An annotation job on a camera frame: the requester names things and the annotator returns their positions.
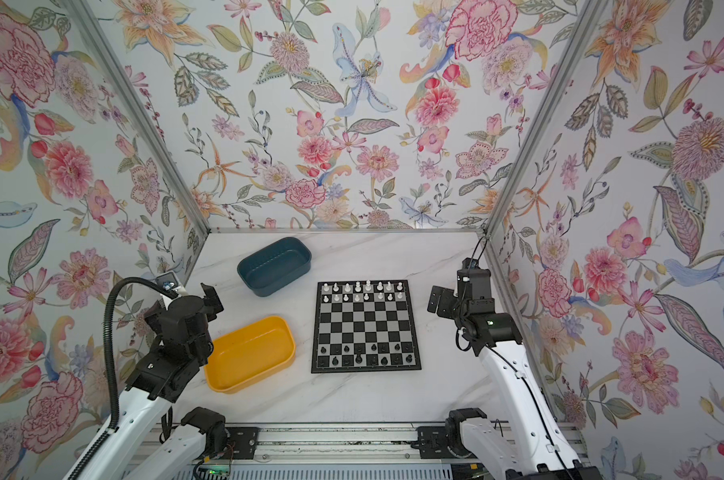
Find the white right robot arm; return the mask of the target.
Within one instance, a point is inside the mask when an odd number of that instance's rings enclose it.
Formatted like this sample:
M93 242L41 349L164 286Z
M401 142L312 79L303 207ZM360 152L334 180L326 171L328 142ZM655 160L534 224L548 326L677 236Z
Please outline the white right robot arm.
M456 346L480 361L508 410L514 442L478 408L452 410L446 444L457 457L475 457L494 479L600 479L584 465L558 426L529 365L522 334L512 317L498 312L491 272L466 258L454 290L434 286L427 311L456 326Z

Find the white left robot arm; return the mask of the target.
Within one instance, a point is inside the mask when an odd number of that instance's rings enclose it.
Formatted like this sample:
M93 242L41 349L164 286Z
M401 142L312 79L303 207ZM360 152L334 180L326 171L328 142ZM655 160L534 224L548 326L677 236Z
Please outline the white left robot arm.
M125 382L118 379L113 348L116 301L133 284L166 297L145 314L155 339ZM168 416L187 385L200 373L214 346L209 324L224 309L214 287L200 296L181 287L127 277L110 291L103 316L103 356L110 416L67 473L69 479L170 479L194 460L223 455L229 434L223 415L204 407L171 427L161 447L133 470L127 468L157 422Z

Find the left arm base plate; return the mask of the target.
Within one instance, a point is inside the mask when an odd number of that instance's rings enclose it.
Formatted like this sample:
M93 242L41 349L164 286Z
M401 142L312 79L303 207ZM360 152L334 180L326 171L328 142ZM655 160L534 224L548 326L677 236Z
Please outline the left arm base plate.
M194 452L193 460L253 460L261 429L229 426L224 415L196 407L187 413L171 434L183 448Z

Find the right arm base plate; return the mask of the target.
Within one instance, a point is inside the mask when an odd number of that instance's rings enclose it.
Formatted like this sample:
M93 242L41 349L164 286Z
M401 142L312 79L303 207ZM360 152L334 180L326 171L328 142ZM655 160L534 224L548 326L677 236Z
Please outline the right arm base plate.
M459 436L460 424L473 418L486 419L487 415L479 408L451 410L443 424L417 427L417 438L410 447L419 452L421 459L474 460L476 456L465 448Z

